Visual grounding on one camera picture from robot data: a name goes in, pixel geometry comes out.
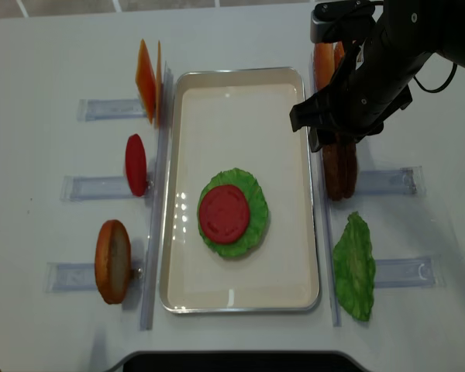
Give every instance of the tray rim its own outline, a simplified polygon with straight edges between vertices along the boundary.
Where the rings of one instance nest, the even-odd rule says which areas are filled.
[[[174,131],[174,118],[175,110],[177,109],[176,105],[176,92],[177,87],[179,86],[180,82],[190,75],[201,75],[201,74],[231,74],[231,73],[242,73],[242,72],[255,72],[255,71],[273,71],[273,70],[290,70],[296,73],[297,78],[301,83],[301,98],[304,101],[306,99],[305,95],[305,83],[303,78],[298,70],[293,67],[265,67],[265,68],[249,68],[249,69],[240,69],[240,70],[214,70],[214,71],[190,71],[182,74],[176,81],[174,86],[174,99],[173,99],[173,109],[172,109],[172,127],[169,131],[169,146],[167,148],[167,171],[165,177],[165,200],[164,200],[164,212],[162,214],[162,234],[160,235],[160,242],[159,242],[159,252],[160,252],[160,265],[159,265],[159,274],[158,274],[158,290],[159,290],[159,299],[162,306],[173,314],[217,314],[217,313],[239,313],[239,312],[307,312],[313,309],[316,305],[320,302],[320,269],[319,269],[319,247],[317,244],[317,230],[315,224],[315,198],[314,198],[314,184],[313,184],[313,174],[312,174],[312,157],[310,152],[310,144],[308,142],[308,128],[305,127],[303,130],[305,132],[304,139],[305,139],[305,149],[307,153],[307,161],[308,161],[308,180],[309,180],[309,190],[310,190],[310,207],[312,210],[311,217],[312,217],[312,227],[314,233],[314,240],[315,240],[315,259],[316,259],[316,267],[317,267],[317,278],[319,285],[317,287],[315,298],[312,303],[307,306],[302,306],[298,308],[241,308],[241,307],[234,307],[234,308],[173,308],[167,305],[166,301],[162,298],[162,260],[163,260],[163,251],[164,251],[164,240],[165,240],[165,224],[167,220],[167,213],[170,203],[168,202],[169,196],[169,186],[170,186],[170,179],[171,179],[171,164],[172,164],[172,153],[173,153],[173,145],[174,145],[174,138],[172,136],[172,132]]]

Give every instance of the brown patty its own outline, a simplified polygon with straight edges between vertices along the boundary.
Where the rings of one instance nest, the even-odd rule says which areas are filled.
[[[322,147],[325,189],[327,196],[337,202],[351,198],[357,183],[358,163],[355,143],[336,143]]]

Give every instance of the black object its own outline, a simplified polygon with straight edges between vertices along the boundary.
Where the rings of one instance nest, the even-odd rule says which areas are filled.
[[[424,87],[420,81],[417,79],[416,76],[413,77],[413,80],[415,80],[415,83],[417,83],[417,85],[419,86],[419,88],[421,88],[423,91],[426,91],[427,93],[439,93],[440,91],[444,91],[446,88],[448,88],[448,85],[450,85],[450,82],[453,80],[453,78],[455,77],[455,73],[456,73],[456,69],[458,68],[458,65],[453,63],[453,68],[451,69],[451,72],[449,73],[449,76],[448,78],[446,79],[446,81],[443,83],[443,85],[441,85],[439,88],[437,89],[427,89],[426,87]]]
[[[361,372],[344,356],[334,353],[152,353],[133,357],[124,372],[156,370],[165,365],[172,371],[188,372],[238,370]]]
[[[351,9],[338,3],[315,7],[311,38],[343,41],[346,55],[329,85],[290,112],[294,132],[311,128],[312,151],[334,143],[336,135],[358,142],[380,133],[385,119],[412,102],[408,83],[432,53],[465,67],[465,0],[384,0],[371,29],[363,19],[383,2],[356,0]]]

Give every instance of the red tomato slice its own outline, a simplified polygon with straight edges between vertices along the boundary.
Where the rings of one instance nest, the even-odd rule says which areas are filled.
[[[250,223],[248,201],[232,184],[210,190],[201,201],[198,214],[203,233],[218,244],[234,243]]]
[[[126,145],[126,176],[135,196],[143,196],[148,188],[146,180],[146,155],[140,136],[133,134]]]

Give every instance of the cable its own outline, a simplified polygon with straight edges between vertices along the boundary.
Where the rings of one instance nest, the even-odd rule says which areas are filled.
[[[377,2],[365,2],[363,4],[357,5],[355,8],[351,9],[349,12],[344,13],[340,17],[336,18],[334,22],[332,22],[327,30],[325,31],[325,35],[329,35],[329,32],[332,31],[334,27],[336,27],[339,22],[341,22],[343,19],[345,19],[347,16],[353,14],[357,10],[363,9],[363,8],[368,8],[369,6],[384,6],[384,1],[377,1]]]
[[[414,76],[413,80],[415,80],[415,83],[418,84],[418,86],[423,90],[426,91],[427,93],[439,93],[440,91],[444,91],[448,85],[450,85],[450,82],[452,79],[455,77],[456,73],[456,68],[458,67],[457,64],[453,63],[453,68],[451,69],[451,72],[449,73],[449,77],[446,79],[443,85],[441,85],[437,89],[426,89],[422,84],[420,84],[420,81]]]

